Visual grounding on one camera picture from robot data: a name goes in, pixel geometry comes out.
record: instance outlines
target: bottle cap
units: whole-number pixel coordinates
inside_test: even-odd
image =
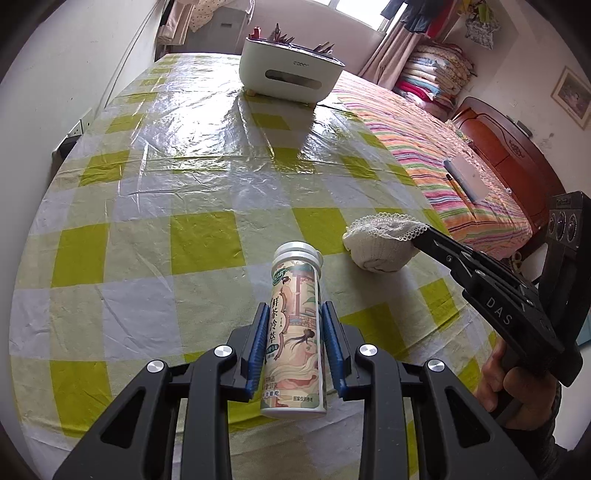
[[[271,271],[275,270],[277,264],[288,260],[302,260],[311,263],[316,267],[319,276],[324,263],[322,254],[312,245],[305,242],[287,242],[275,250]]]

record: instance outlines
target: bottle label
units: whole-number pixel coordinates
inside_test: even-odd
[[[316,408],[322,387],[316,270],[289,260],[272,279],[261,408]]]

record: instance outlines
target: yellow-green checkered tablecloth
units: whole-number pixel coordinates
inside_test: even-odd
[[[405,170],[336,97],[313,110],[245,97],[238,63],[165,56],[101,113],[41,202],[9,347],[44,479],[147,361],[192,361],[251,323],[287,241],[322,252],[323,300],[368,342],[408,362],[436,356],[470,387],[478,380],[493,333],[447,268],[419,253],[376,275],[343,249],[346,225],[376,211],[444,230]],[[257,401],[232,404],[234,477],[357,478],[362,417],[361,402],[334,394],[321,420],[269,422]]]

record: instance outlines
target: human hand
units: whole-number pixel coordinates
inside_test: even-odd
[[[496,340],[491,356],[482,367],[482,378],[474,396],[487,410],[493,411],[498,402],[496,392],[505,389],[509,395],[523,405],[505,427],[514,430],[535,430],[548,421],[556,396],[556,379],[546,373],[538,378],[526,369],[515,367],[505,373],[501,359],[507,344],[502,338]]]

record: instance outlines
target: camera lens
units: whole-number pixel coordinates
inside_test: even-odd
[[[566,228],[566,238],[569,242],[573,241],[574,235],[577,232],[577,218],[574,215],[571,215],[569,218],[569,225]]]
[[[564,212],[560,212],[558,222],[556,222],[556,238],[560,240],[564,235],[564,227],[566,226],[566,215]]]

